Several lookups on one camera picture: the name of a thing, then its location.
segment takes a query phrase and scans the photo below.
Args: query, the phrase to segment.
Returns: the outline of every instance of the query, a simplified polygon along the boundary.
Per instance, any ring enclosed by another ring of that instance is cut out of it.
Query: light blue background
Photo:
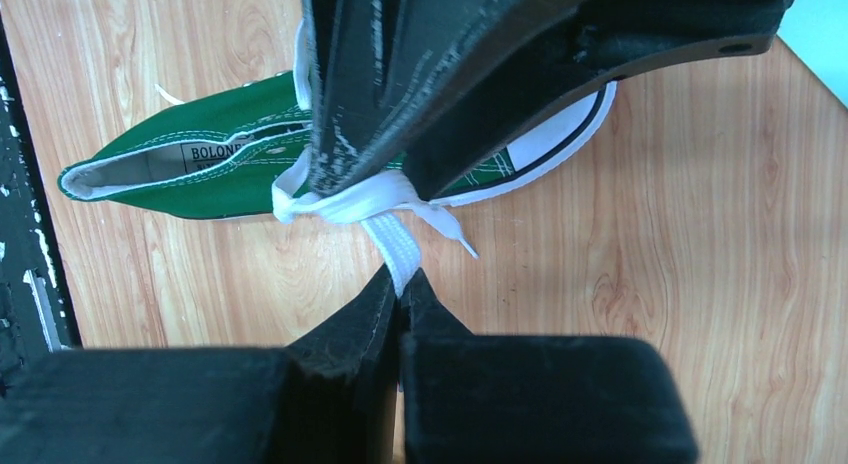
[[[848,106],[848,0],[795,0],[777,35]]]

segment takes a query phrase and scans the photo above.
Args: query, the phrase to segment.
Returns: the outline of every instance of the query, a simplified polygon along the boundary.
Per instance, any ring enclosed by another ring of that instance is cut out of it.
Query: worn black plastic
[[[65,351],[0,405],[2,462],[387,462],[397,301],[379,271],[285,349]]]
[[[406,152],[430,199],[610,81],[765,52],[793,0],[332,2],[332,26],[325,8],[310,21],[312,188],[333,194]]]
[[[445,306],[439,302],[427,275],[419,269],[406,285],[400,298],[401,326],[405,333],[415,335],[472,336]]]
[[[410,463],[692,463],[697,445],[657,352],[615,337],[403,341]]]

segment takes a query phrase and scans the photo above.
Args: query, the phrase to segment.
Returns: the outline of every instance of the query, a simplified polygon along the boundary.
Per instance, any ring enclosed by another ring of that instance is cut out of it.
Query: wood grain surface
[[[188,100],[289,68],[299,0],[0,4],[88,347],[285,344],[379,267],[356,226],[190,222],[54,184],[167,107],[156,83]],[[845,463],[846,136],[846,109],[777,42],[622,83],[572,160],[455,211],[479,261],[404,220],[476,332],[657,346],[702,462]]]

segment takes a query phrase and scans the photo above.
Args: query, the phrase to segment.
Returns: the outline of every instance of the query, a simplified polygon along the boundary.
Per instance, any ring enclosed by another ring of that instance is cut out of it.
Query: green sneaker
[[[285,72],[168,108],[65,169],[59,187],[77,201],[109,200],[188,219],[271,213],[272,184],[310,143],[311,113],[300,109],[296,94],[292,73]],[[469,204],[537,179],[595,133],[614,94],[609,84],[569,106],[431,202]],[[399,156],[387,168],[402,162]]]

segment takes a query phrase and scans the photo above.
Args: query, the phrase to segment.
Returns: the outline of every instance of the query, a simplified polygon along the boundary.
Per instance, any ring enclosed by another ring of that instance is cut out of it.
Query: white shoelace
[[[298,106],[311,109],[309,55],[303,21],[297,29],[294,53],[294,86]],[[321,198],[309,192],[295,199],[309,174],[310,149],[271,186],[274,216],[290,223],[299,214],[317,214],[333,224],[362,225],[377,246],[392,275],[395,293],[400,296],[421,266],[421,249],[393,210],[411,210],[443,236],[462,243],[474,258],[477,253],[462,234],[459,221],[447,209],[424,202],[401,171],[387,170],[371,176],[338,194]]]

